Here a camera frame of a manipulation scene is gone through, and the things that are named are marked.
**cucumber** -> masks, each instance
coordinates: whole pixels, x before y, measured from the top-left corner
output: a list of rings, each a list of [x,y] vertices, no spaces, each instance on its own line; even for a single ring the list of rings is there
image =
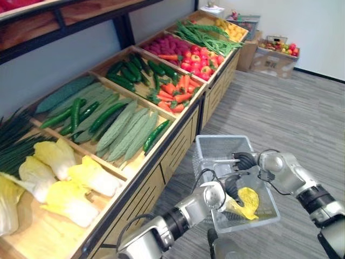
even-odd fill
[[[114,139],[116,139],[116,137],[121,133],[121,131],[125,127],[126,123],[133,116],[136,107],[136,100],[132,101],[127,105],[127,107],[123,110],[123,112],[121,112],[119,117],[114,121],[114,123],[110,126],[107,132],[99,140],[96,147],[97,152],[109,146],[114,141]]]
[[[165,71],[152,60],[147,61],[147,64],[149,64],[154,73],[158,74],[161,77],[165,75]]]
[[[129,54],[129,59],[139,70],[142,70],[142,65],[134,54]]]
[[[131,83],[136,82],[135,76],[126,67],[121,68],[121,75]]]
[[[159,66],[165,71],[168,77],[170,77],[172,80],[177,80],[177,73],[175,70],[173,70],[164,63],[159,63]]]
[[[150,133],[155,128],[157,121],[158,112],[154,112],[127,149],[125,161],[131,159],[135,155],[135,153],[144,145],[145,140],[149,137]]]
[[[130,72],[134,75],[137,82],[140,82],[141,75],[140,70],[130,61],[125,62],[125,66],[130,70]]]
[[[151,82],[149,81],[149,79],[147,79],[147,77],[144,76],[144,74],[142,72],[140,72],[140,74],[141,74],[141,81],[144,83],[144,85],[150,86]]]
[[[47,112],[51,110],[56,105],[66,100],[68,97],[74,95],[75,93],[79,92],[81,89],[91,84],[94,80],[95,80],[94,76],[85,76],[85,77],[77,78],[65,84],[59,90],[50,94],[43,101],[41,101],[39,105],[37,106],[35,113],[42,113],[42,112]]]
[[[138,120],[134,127],[127,132],[126,136],[120,141],[120,143],[110,152],[107,161],[114,161],[126,153],[133,140],[142,130],[142,127],[147,123],[148,118],[149,115],[145,114]]]

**wire mesh basket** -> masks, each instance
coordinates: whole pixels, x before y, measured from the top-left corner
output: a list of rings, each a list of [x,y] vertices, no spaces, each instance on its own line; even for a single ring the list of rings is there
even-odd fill
[[[205,169],[213,169],[221,180],[226,179],[235,172],[232,169],[234,160],[232,153],[252,152],[249,139],[243,135],[198,135],[196,137],[196,151],[193,155],[193,169],[197,177]],[[212,210],[210,216],[204,221],[215,225],[217,233],[228,233],[252,227],[258,227],[265,224],[277,222],[280,220],[280,214],[275,205],[271,191],[267,188],[265,182],[257,178],[258,168],[252,167],[249,175],[242,176],[237,180],[237,188],[250,187],[259,196],[259,207],[256,215],[257,220],[247,220],[235,213],[217,212]],[[203,174],[199,185],[204,182],[212,181],[211,172]]]

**white wall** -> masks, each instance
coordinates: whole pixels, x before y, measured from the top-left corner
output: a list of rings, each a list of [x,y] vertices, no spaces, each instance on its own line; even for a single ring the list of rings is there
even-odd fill
[[[0,66],[0,117],[48,94],[120,50],[112,22],[47,44]]]
[[[259,14],[259,30],[301,48],[301,69],[345,80],[345,0],[220,0],[243,15]]]

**cable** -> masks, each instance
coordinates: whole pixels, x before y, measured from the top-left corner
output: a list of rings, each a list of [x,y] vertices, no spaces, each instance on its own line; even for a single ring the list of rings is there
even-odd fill
[[[142,218],[146,218],[146,219],[152,220],[154,217],[153,217],[153,215],[146,213],[146,214],[138,215],[138,216],[134,217],[133,219],[131,219],[131,220],[123,227],[123,229],[122,229],[122,231],[121,231],[121,233],[120,233],[120,235],[119,235],[118,241],[117,241],[117,243],[116,243],[116,253],[118,253],[118,251],[119,251],[119,246],[120,246],[120,243],[121,243],[121,239],[122,239],[123,234],[127,231],[127,229],[129,228],[129,226],[130,226],[134,221],[136,221],[136,220],[138,220],[138,219],[142,219]]]
[[[209,169],[209,168],[203,169],[203,170],[199,173],[199,176],[197,177],[197,179],[196,179],[196,181],[195,181],[195,183],[194,183],[194,185],[193,185],[193,189],[192,189],[192,192],[191,192],[191,193],[194,192],[194,190],[195,190],[195,188],[196,188],[196,186],[197,186],[197,184],[198,184],[198,181],[200,180],[201,176],[202,176],[204,173],[206,173],[206,172],[211,172],[211,173],[213,174],[212,180],[215,178],[215,179],[219,182],[220,186],[221,186],[222,189],[223,189],[223,192],[224,192],[224,200],[223,200],[222,204],[221,204],[221,205],[219,206],[219,208],[218,208],[218,209],[220,209],[220,208],[224,205],[224,203],[225,203],[225,200],[226,200],[226,191],[225,191],[225,187],[224,187],[223,183],[220,181],[220,179],[218,178],[218,176],[216,175],[216,172],[215,172],[214,170]]]

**produce display stand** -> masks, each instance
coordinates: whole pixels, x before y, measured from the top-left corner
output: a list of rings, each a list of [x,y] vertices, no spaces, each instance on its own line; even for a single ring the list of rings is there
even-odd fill
[[[201,12],[197,13],[199,17],[202,17]],[[42,255],[45,258],[58,259],[100,258],[109,247],[114,247],[118,234],[125,224],[133,217],[152,209],[195,136],[209,120],[224,95],[233,79],[239,56],[239,50],[235,50],[225,57],[222,66],[213,74],[214,77],[209,82],[192,76],[194,81],[200,83],[201,88],[182,113],[172,114],[143,98],[148,93],[146,86],[136,85],[139,96],[104,77],[109,66],[123,59],[130,52],[138,52],[146,60],[163,62],[179,74],[187,74],[187,71],[158,59],[137,46],[131,46],[80,76],[92,74],[103,83],[104,87],[119,93],[120,98],[130,97],[137,100],[140,107],[149,108],[152,112],[158,111],[158,124],[167,119],[172,122],[168,130],[147,156],[139,151],[124,168],[121,168],[116,162],[109,163],[97,157],[95,147],[90,143],[77,145],[68,138],[62,137],[58,129],[39,129],[38,127],[45,119],[44,114],[32,118],[31,122],[37,128],[33,129],[31,134],[44,132],[56,138],[64,138],[75,150],[78,161],[82,156],[90,155],[105,170],[122,180],[123,186],[111,199],[91,193],[89,198],[101,212],[86,229],[78,227],[67,218],[39,208],[39,203],[28,192],[25,192],[18,206],[19,230],[12,235],[0,238],[0,258],[36,259],[41,258]],[[139,227],[141,222],[135,222],[130,229]]]

